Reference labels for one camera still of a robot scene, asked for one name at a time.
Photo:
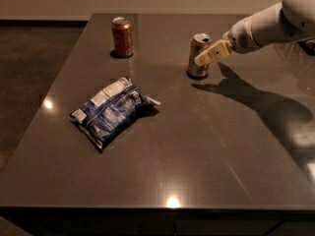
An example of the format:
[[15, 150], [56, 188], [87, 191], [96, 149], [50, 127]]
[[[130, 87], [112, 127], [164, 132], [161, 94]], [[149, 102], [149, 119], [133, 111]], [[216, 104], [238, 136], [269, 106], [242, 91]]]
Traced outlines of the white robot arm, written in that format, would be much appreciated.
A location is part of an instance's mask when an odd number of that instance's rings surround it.
[[220, 40], [194, 58], [198, 66], [246, 54], [273, 43], [288, 43], [315, 35], [315, 0], [282, 0], [240, 20]]

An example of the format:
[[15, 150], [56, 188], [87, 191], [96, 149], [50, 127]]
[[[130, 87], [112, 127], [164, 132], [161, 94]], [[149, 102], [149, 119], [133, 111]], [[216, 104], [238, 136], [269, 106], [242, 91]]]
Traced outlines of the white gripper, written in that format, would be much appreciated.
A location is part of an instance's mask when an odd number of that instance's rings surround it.
[[255, 16], [249, 16], [233, 25], [222, 35], [221, 40], [213, 43], [194, 58], [197, 66], [205, 66], [227, 58], [232, 50], [239, 54], [247, 54], [262, 48], [254, 38], [253, 22]]

